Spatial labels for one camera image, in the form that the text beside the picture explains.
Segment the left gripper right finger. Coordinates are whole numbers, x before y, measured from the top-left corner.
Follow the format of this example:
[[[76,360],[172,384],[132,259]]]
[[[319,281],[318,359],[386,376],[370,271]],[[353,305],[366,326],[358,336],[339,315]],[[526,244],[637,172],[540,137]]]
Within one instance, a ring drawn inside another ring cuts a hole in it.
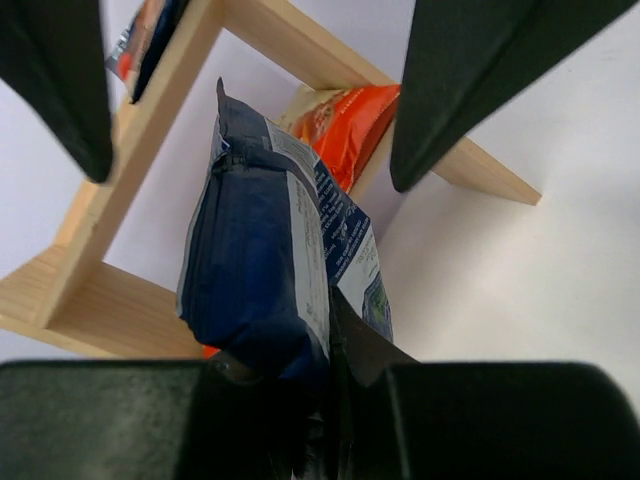
[[[639,422],[581,362],[421,363],[331,294],[341,479],[635,479]]]

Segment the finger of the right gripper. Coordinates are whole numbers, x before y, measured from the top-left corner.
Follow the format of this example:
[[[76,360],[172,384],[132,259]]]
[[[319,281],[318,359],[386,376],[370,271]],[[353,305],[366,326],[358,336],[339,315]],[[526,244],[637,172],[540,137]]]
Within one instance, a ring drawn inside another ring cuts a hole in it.
[[[633,7],[620,1],[418,1],[391,150],[412,189],[464,135]]]
[[[114,164],[98,1],[3,1],[1,79],[94,183]]]

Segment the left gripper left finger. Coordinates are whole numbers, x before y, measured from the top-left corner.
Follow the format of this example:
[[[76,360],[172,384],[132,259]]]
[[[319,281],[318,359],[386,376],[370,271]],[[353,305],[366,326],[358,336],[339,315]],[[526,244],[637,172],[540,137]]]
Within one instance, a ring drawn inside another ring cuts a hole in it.
[[[209,360],[1,367],[5,479],[325,479],[325,422],[296,383]]]

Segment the blue Burts bag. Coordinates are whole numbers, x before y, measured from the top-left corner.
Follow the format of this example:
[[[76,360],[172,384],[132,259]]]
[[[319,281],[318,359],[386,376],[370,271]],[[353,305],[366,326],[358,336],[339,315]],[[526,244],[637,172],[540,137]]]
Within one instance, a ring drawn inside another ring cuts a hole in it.
[[[106,57],[106,68],[125,85],[137,103],[168,46],[188,0],[144,1]]]

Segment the cassava chips bag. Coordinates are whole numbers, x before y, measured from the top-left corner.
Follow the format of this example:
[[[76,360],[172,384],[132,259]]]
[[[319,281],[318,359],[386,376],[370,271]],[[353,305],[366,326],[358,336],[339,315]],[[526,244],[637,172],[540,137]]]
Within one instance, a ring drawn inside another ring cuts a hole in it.
[[[349,192],[395,117],[400,86],[314,90],[302,85],[278,125],[311,145]]]

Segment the blue bag back side up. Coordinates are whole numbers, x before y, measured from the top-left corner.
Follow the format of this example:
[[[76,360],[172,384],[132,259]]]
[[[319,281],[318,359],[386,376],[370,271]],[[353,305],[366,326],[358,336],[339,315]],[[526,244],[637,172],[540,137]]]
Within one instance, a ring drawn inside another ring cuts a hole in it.
[[[254,371],[324,390],[330,291],[386,339],[391,309],[369,217],[307,144],[218,88],[177,313]]]

